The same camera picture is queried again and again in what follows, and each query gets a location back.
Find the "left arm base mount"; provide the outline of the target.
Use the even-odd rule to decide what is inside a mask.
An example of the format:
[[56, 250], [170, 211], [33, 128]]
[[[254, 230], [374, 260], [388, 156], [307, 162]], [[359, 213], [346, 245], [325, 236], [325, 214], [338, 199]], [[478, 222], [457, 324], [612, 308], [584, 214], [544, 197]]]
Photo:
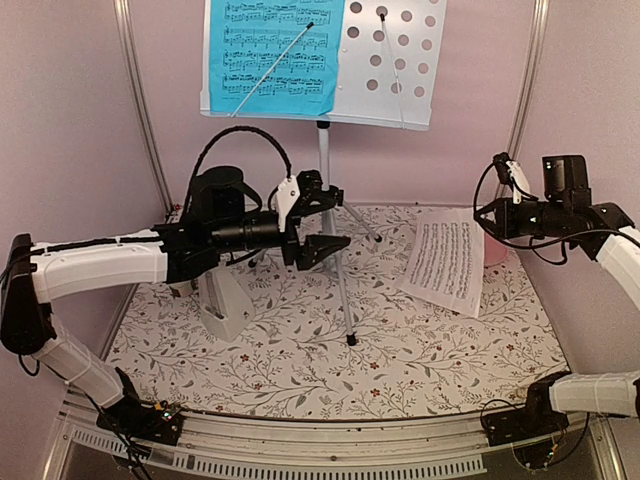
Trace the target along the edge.
[[123, 437], [148, 440], [176, 446], [184, 417], [179, 408], [166, 401], [152, 406], [139, 399], [125, 396], [108, 408], [101, 408], [96, 425]]

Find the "blue sheet music page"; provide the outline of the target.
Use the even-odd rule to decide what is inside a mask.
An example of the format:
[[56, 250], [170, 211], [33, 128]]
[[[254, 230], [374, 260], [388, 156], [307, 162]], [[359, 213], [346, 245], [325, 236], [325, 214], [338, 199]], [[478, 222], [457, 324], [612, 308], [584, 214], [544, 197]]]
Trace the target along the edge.
[[334, 108], [343, 1], [212, 1], [208, 108], [318, 117]]

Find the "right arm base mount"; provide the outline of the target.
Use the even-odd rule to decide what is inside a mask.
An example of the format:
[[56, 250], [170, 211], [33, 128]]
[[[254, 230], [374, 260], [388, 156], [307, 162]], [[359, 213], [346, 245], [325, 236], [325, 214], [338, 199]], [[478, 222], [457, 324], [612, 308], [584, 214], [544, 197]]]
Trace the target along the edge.
[[548, 403], [527, 402], [523, 407], [481, 414], [481, 426], [490, 446], [517, 443], [566, 430], [566, 414], [555, 412]]

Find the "white metronome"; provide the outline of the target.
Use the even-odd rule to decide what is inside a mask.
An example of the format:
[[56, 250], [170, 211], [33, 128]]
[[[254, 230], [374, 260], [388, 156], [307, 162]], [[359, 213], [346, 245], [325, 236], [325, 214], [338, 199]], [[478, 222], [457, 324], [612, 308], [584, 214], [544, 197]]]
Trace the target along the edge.
[[198, 291], [201, 322], [222, 341], [234, 341], [255, 318], [251, 298], [226, 267], [201, 275]]

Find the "white sheet music page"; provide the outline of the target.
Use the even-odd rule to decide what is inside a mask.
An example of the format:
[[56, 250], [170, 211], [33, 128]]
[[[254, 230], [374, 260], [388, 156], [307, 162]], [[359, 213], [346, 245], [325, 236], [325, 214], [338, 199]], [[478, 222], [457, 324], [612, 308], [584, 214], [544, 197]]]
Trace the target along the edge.
[[411, 255], [397, 287], [412, 297], [476, 318], [483, 290], [484, 232], [470, 208], [417, 216]]

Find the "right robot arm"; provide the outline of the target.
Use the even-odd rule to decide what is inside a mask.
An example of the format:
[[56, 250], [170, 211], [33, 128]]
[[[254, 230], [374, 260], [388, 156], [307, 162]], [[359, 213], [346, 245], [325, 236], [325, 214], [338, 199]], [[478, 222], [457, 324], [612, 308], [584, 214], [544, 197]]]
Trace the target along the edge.
[[[512, 249], [579, 248], [632, 302], [639, 301], [639, 232], [618, 205], [593, 203], [583, 156], [544, 157], [541, 198], [530, 193], [520, 165], [507, 153], [495, 155], [488, 168], [512, 193], [474, 207], [473, 218], [485, 233]], [[523, 407], [486, 415], [481, 424], [490, 442], [501, 444], [565, 429], [570, 412], [638, 417], [638, 372], [552, 373], [528, 387]]]

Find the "light blue music stand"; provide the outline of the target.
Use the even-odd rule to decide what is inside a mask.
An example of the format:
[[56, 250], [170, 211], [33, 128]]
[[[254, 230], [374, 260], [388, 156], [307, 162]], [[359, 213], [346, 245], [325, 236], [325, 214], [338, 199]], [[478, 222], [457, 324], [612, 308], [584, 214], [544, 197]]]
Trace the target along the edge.
[[430, 127], [444, 1], [208, 1], [200, 112], [329, 127]]

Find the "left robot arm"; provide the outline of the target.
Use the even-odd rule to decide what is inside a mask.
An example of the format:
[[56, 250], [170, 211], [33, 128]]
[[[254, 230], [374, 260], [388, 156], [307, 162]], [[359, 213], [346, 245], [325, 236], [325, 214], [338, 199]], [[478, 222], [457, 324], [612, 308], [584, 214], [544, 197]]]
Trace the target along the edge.
[[179, 294], [199, 290], [205, 328], [230, 341], [254, 319], [253, 303], [221, 264], [226, 253], [281, 251], [286, 265], [308, 270], [349, 244], [344, 236], [298, 236], [303, 217], [340, 206], [343, 193], [308, 170], [286, 177], [275, 190], [276, 207], [247, 209], [255, 192], [234, 166], [192, 178], [191, 202], [175, 223], [125, 236], [68, 244], [12, 243], [1, 281], [1, 341], [84, 391], [128, 434], [148, 426], [148, 412], [128, 378], [96, 358], [52, 313], [55, 299], [139, 283], [164, 283]]

